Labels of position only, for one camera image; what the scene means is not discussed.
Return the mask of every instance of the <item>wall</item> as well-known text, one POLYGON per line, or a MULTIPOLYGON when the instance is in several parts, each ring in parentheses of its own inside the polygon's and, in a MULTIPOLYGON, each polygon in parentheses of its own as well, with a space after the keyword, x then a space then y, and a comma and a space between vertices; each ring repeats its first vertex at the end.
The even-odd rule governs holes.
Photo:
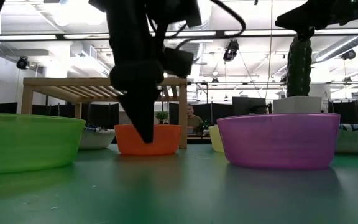
MULTIPOLYGON (((21 112, 24 77, 35 77, 35 71, 19 70, 16 63, 0 57, 0 103, 18 102, 18 113, 21 112)), ((45 95, 34 93, 33 104, 44 105, 45 95)))

